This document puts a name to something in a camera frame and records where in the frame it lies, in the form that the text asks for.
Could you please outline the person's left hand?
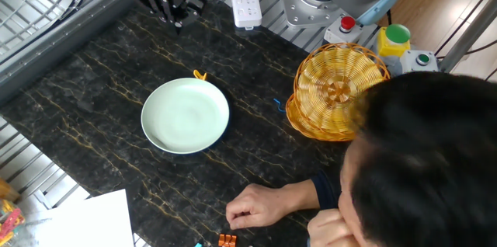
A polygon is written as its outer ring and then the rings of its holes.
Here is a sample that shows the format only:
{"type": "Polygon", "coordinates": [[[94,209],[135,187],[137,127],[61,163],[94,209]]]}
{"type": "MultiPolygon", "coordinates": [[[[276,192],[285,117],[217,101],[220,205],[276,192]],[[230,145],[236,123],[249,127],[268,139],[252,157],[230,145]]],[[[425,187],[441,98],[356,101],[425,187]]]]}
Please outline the person's left hand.
{"type": "Polygon", "coordinates": [[[321,210],[308,223],[309,247],[359,247],[338,209],[321,210]]]}

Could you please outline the person's right hand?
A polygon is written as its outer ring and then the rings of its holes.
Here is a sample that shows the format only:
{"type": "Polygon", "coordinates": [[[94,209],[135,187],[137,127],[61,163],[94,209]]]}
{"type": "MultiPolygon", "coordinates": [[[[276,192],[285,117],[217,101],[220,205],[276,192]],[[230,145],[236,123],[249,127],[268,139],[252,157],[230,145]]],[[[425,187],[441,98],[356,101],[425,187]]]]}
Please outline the person's right hand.
{"type": "Polygon", "coordinates": [[[267,227],[289,212],[288,191],[250,184],[226,206],[231,230],[267,227]]]}

